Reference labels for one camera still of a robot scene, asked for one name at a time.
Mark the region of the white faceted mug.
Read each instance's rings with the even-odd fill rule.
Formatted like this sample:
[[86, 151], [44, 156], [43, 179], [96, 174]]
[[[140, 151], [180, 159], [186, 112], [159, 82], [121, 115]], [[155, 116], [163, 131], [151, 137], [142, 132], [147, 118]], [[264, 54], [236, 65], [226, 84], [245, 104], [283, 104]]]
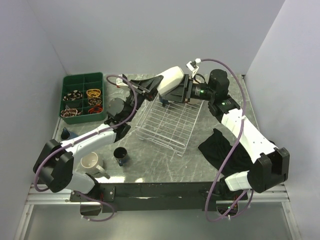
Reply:
[[174, 66], [156, 76], [163, 76], [156, 89], [161, 96], [164, 96], [181, 83], [184, 77], [184, 72], [179, 66]]

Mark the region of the blue enamel mug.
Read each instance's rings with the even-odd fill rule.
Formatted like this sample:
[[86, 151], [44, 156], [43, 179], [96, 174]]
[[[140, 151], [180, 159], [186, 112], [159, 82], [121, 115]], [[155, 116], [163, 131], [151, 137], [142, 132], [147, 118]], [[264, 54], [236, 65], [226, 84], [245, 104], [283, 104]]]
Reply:
[[169, 100], [163, 99], [161, 97], [159, 97], [159, 101], [161, 102], [162, 107], [166, 107], [167, 105], [169, 105], [169, 104], [174, 102], [174, 101], [169, 101]]

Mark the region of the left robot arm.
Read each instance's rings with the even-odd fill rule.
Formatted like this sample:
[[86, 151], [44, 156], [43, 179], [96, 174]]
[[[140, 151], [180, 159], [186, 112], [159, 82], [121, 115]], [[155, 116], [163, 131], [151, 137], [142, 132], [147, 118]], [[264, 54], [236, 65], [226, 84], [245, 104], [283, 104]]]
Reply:
[[130, 130], [128, 124], [145, 100], [152, 101], [162, 92], [165, 81], [163, 74], [145, 80], [123, 79], [129, 88], [126, 99], [110, 100], [106, 108], [107, 119], [95, 129], [73, 139], [58, 142], [49, 140], [43, 147], [33, 166], [33, 185], [38, 192], [50, 190], [53, 193], [64, 189], [81, 192], [88, 201], [100, 195], [98, 182], [91, 173], [74, 170], [74, 164], [94, 150], [111, 145]]

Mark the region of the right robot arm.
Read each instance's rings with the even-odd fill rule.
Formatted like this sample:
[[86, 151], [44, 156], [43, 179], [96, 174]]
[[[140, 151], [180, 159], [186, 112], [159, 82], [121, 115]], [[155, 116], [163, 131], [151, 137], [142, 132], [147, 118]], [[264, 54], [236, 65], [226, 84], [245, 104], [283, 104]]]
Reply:
[[225, 175], [219, 187], [222, 198], [231, 199], [239, 190], [262, 193], [288, 179], [290, 153], [265, 138], [245, 116], [244, 108], [229, 95], [230, 81], [224, 70], [212, 70], [207, 83], [195, 83], [178, 66], [165, 70], [159, 77], [157, 91], [163, 100], [177, 103], [206, 100], [210, 113], [237, 137], [237, 143], [248, 153], [251, 166]]

